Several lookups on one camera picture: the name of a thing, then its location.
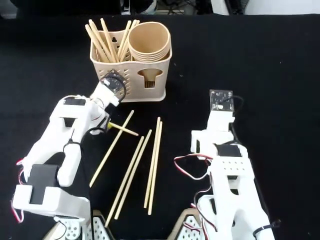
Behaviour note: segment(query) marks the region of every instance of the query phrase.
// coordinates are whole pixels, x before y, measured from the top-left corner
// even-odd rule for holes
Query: utensil holder
[[[103,31],[99,31],[99,33],[103,41],[107,42]],[[119,48],[124,33],[124,30],[109,32],[115,49]],[[90,59],[94,65],[99,79],[101,79],[112,69],[115,69],[126,79],[126,96],[122,102],[127,103],[159,102],[166,97],[166,81],[171,57],[172,48],[170,46],[170,51],[164,60],[157,62],[132,61],[131,53],[129,50],[127,50],[124,59],[125,61],[106,63],[100,62],[100,57],[96,47],[94,46],[93,42],[90,44]],[[153,75],[156,75],[156,77],[152,79],[152,77],[150,77],[150,73],[153,73]],[[121,90],[118,92],[117,97],[120,98],[123,94],[124,91]]]

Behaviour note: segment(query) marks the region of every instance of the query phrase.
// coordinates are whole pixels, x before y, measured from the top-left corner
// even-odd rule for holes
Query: beige plastic caddy
[[[99,33],[106,43],[104,32]],[[109,32],[115,49],[119,48],[124,33],[125,30]],[[123,102],[162,101],[166,97],[166,81],[172,57],[168,29],[159,22],[140,23],[129,33],[128,47],[123,62],[105,63],[100,62],[98,51],[91,41],[90,59],[98,78],[115,69],[126,79],[127,93]]]

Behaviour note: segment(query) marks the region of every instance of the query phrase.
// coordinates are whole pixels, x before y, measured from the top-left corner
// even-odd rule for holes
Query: black wire
[[[62,236],[61,237],[59,237],[59,238],[57,238],[57,239],[55,239],[55,240],[59,240],[59,239],[62,239],[63,238],[63,236],[66,234],[66,232],[67,232],[67,226],[62,222],[62,221],[58,221],[58,223],[61,223],[64,227],[65,227],[65,230],[64,230],[64,233],[62,234]]]
[[[123,95],[122,97],[119,99],[119,103],[126,97],[126,94],[127,94],[127,88],[126,88],[126,85],[124,84],[124,82],[117,76],[108,76],[108,77],[103,77],[101,78],[101,83],[103,85],[105,85],[107,88],[109,88],[104,82],[103,80],[104,79],[107,79],[107,78],[111,78],[111,79],[115,79],[117,80],[121,85],[122,85],[122,88],[123,88]]]
[[[238,135],[237,135],[236,130],[235,130],[234,123],[233,122],[230,123],[230,126],[231,126],[231,132],[233,134],[234,140],[225,142],[224,144],[240,144],[240,145],[243,145],[241,143],[241,141],[239,140],[239,138],[238,138]],[[253,168],[254,165],[253,165],[253,163],[251,161],[251,158],[249,158],[249,160],[250,160],[251,166]],[[262,194],[260,185],[259,185],[259,183],[258,183],[256,178],[254,178],[253,181],[254,181],[254,184],[255,184],[256,192],[258,193],[258,196],[259,196],[259,199],[260,199],[260,202],[261,202],[261,205],[262,205],[262,209],[265,211],[266,215],[270,219],[270,213],[269,213],[269,210],[268,210],[267,203],[266,203],[266,200],[264,198],[264,195]]]
[[[280,227],[280,224],[281,224],[281,220],[279,220],[279,219],[275,220],[274,222],[272,222],[269,225],[265,225],[265,226],[257,228],[256,230],[253,231],[252,235],[257,240],[257,236],[256,236],[257,233],[259,233],[259,232],[261,232],[262,230],[265,230],[265,229],[278,228],[278,227]]]
[[[231,99],[238,99],[238,100],[241,101],[240,106],[237,107],[237,110],[236,110],[236,111],[234,111],[234,114],[233,114],[233,115],[235,116],[235,115],[237,115],[237,113],[242,109],[242,107],[244,106],[244,103],[245,103],[245,100],[244,100],[241,96],[232,95],[232,96],[229,96],[229,97],[221,100],[221,101],[218,102],[217,104],[221,104],[221,103],[227,102],[227,101],[229,101],[229,100],[231,100]]]
[[[105,134],[107,133],[106,130],[105,130],[104,128],[102,128],[102,127],[98,127],[98,126],[92,127],[92,128],[90,128],[89,130],[87,130],[87,131],[83,134],[80,145],[83,144],[85,137],[86,137],[91,131],[95,131],[95,130],[100,130],[101,132],[103,132],[103,133],[105,133]]]
[[[120,82],[120,84],[122,85],[122,87],[123,87],[123,95],[122,95],[122,97],[119,99],[119,103],[121,103],[122,100],[123,100],[123,99],[126,97],[126,95],[127,95],[127,88],[126,88],[126,85],[124,84],[123,81],[121,81],[120,79],[118,79],[118,78],[116,78],[116,77],[115,77],[115,79],[117,79],[117,80]]]
[[[208,189],[203,189],[203,190],[197,191],[197,192],[195,193],[195,195],[193,196],[193,203],[194,203],[194,205],[195,205],[195,208],[198,210],[199,214],[202,216],[202,218],[203,218],[208,224],[210,224],[210,225],[214,228],[214,230],[217,232],[218,230],[217,230],[216,226],[215,226],[212,222],[210,222],[210,221],[202,214],[202,212],[200,211],[200,209],[198,208],[198,205],[197,205],[197,196],[198,196],[199,194],[203,194],[203,193],[209,192],[210,189],[212,188],[212,184],[211,184],[212,176],[211,176],[211,173],[210,173],[209,177],[210,177],[210,186],[209,186],[209,188],[208,188]]]

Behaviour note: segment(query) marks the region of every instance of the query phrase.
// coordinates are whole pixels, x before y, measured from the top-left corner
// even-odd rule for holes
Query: white wall
[[[320,14],[320,0],[249,0],[246,15]]]

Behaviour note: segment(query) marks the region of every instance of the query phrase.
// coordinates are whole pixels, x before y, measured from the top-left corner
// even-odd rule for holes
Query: chopstick pair
[[[129,116],[128,116],[128,117],[126,118],[126,120],[124,121],[124,123],[123,123],[123,125],[122,125],[122,128],[125,128],[125,127],[127,126],[127,124],[129,123],[132,115],[134,114],[134,112],[135,112],[134,110],[132,110],[132,111],[130,112]],[[120,129],[120,131],[118,132],[118,134],[115,136],[113,142],[111,143],[108,151],[107,151],[106,154],[104,155],[104,158],[103,158],[102,161],[100,162],[98,168],[96,169],[96,171],[95,171],[95,173],[94,173],[94,175],[93,175],[93,177],[92,177],[92,179],[91,179],[91,181],[90,181],[90,183],[89,183],[90,188],[94,185],[94,183],[95,183],[95,181],[96,181],[96,179],[97,179],[97,177],[98,177],[101,169],[102,169],[103,166],[105,165],[108,157],[110,156],[112,150],[114,149],[117,141],[119,140],[119,138],[120,138],[120,136],[121,136],[121,134],[122,134],[123,132],[124,132],[124,131],[123,131],[122,129]]]
[[[98,51],[98,54],[100,56],[101,62],[104,63],[118,63],[119,58],[117,55],[117,52],[115,50],[114,44],[111,40],[111,37],[109,35],[109,31],[107,28],[107,25],[103,18],[100,19],[103,33],[107,42],[107,45],[105,44],[104,40],[102,39],[97,26],[95,25],[94,21],[91,19],[89,20],[89,25],[85,25],[85,29],[91,38],[96,50]]]
[[[162,124],[163,124],[163,122],[161,121],[160,117],[158,117],[157,121],[156,121],[154,144],[153,144],[153,151],[152,151],[152,157],[151,157],[151,165],[150,165],[148,183],[146,186],[144,205],[143,205],[143,207],[146,209],[148,206],[148,200],[149,200],[148,215],[151,215],[151,213],[152,213],[152,206],[153,206],[153,201],[154,201],[158,158],[159,158],[160,141],[161,141],[161,133],[162,133]]]
[[[112,218],[112,215],[114,214],[114,211],[115,211],[116,206],[118,204],[118,201],[119,201],[119,198],[121,196],[121,193],[122,193],[122,191],[123,191],[123,189],[125,187],[125,184],[127,182],[126,187],[125,187],[124,192],[123,192],[123,195],[122,195],[122,198],[120,200],[120,203],[118,205],[118,208],[117,208],[115,216],[114,216],[114,219],[118,219],[119,218],[120,211],[121,211],[122,206],[124,205],[124,202],[126,200],[130,185],[131,185],[132,180],[134,178],[134,175],[136,173],[136,170],[137,170],[138,164],[140,162],[140,159],[142,157],[142,154],[145,151],[145,148],[146,148],[146,145],[147,145],[148,140],[150,138],[151,132],[152,132],[152,130],[150,129],[148,134],[145,137],[145,140],[144,140],[144,136],[142,136],[140,138],[140,141],[139,141],[139,143],[138,143],[138,145],[137,145],[137,147],[136,147],[136,149],[134,151],[134,154],[132,156],[130,164],[129,164],[126,172],[125,172],[125,175],[124,175],[123,180],[121,182],[120,188],[119,188],[119,190],[118,190],[118,192],[117,192],[117,194],[115,196],[115,199],[113,201],[112,207],[111,207],[110,212],[109,212],[109,215],[108,215],[108,217],[107,217],[107,219],[105,221],[105,225],[104,225],[105,228],[108,226],[108,224],[109,224],[109,222],[110,222],[110,220]]]
[[[129,48],[128,36],[129,36],[129,33],[139,23],[140,23],[139,20],[133,20],[133,22],[131,24],[131,21],[129,20],[127,22],[127,24],[126,24],[126,27],[125,27],[125,30],[124,30],[124,34],[123,34],[123,37],[122,37],[122,40],[121,40],[121,43],[120,43],[120,46],[119,46],[119,49],[118,49],[118,53],[117,53],[117,56],[118,56],[120,62],[122,62],[125,59],[126,54],[128,52],[128,48]]]

